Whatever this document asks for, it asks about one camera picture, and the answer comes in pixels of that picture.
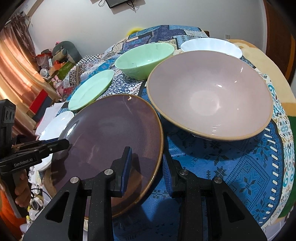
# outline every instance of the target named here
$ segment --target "human hand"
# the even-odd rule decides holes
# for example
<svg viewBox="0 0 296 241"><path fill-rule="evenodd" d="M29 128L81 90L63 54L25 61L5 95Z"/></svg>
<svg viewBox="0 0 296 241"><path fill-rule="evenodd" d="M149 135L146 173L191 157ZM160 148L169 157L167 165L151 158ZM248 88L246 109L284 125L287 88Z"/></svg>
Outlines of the human hand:
<svg viewBox="0 0 296 241"><path fill-rule="evenodd" d="M0 189L5 192L5 185L0 179ZM27 207L31 200L31 191L28 186L27 171L22 170L20 175L20 182L15 188L15 194L18 196L15 203L20 207Z"/></svg>

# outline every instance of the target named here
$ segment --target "orange curtain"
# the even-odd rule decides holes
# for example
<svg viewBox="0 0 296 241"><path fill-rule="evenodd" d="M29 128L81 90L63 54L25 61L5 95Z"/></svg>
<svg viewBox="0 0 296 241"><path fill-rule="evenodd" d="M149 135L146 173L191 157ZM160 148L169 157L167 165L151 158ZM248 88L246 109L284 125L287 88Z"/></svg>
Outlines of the orange curtain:
<svg viewBox="0 0 296 241"><path fill-rule="evenodd" d="M16 105L13 136L33 135L33 121L26 113L29 106L44 89L52 99L59 99L57 93L35 70L27 57L12 24L0 32L0 99L9 99Z"/></svg>

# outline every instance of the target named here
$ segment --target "curtain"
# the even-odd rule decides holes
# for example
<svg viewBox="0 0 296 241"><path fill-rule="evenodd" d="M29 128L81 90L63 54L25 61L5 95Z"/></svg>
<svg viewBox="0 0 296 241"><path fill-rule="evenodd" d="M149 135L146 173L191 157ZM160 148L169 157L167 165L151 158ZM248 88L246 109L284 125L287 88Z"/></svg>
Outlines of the curtain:
<svg viewBox="0 0 296 241"><path fill-rule="evenodd" d="M35 69L33 56L35 49L25 20L16 16L0 32L0 99L9 99L16 105L13 136L33 136L36 122L26 113L42 89L52 99L59 98Z"/></svg>

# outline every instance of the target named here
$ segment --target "brown wooden door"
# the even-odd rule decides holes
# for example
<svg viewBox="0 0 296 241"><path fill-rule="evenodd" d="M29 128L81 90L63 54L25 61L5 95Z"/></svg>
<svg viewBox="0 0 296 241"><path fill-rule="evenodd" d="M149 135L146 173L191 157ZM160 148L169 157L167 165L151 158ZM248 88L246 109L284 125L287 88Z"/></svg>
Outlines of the brown wooden door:
<svg viewBox="0 0 296 241"><path fill-rule="evenodd" d="M266 55L291 84L296 67L295 39L276 10L264 0L267 17Z"/></svg>

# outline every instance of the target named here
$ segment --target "person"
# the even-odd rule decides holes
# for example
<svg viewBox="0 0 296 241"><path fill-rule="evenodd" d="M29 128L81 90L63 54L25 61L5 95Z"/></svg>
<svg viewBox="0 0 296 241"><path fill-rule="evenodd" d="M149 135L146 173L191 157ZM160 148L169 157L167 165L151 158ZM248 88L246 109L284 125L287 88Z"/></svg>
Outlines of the person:
<svg viewBox="0 0 296 241"><path fill-rule="evenodd" d="M3 220L7 228L13 234L16 239L21 239L22 232L20 230L20 225L26 223L26 218L16 218L14 212L7 200L5 195L5 185L1 181L0 177L0 200L2 201L2 206L0 204L0 218ZM27 171L23 170L20 175L20 182L15 188L15 194L18 196L15 203L20 207L27 207L31 200L31 192L28 185Z"/></svg>

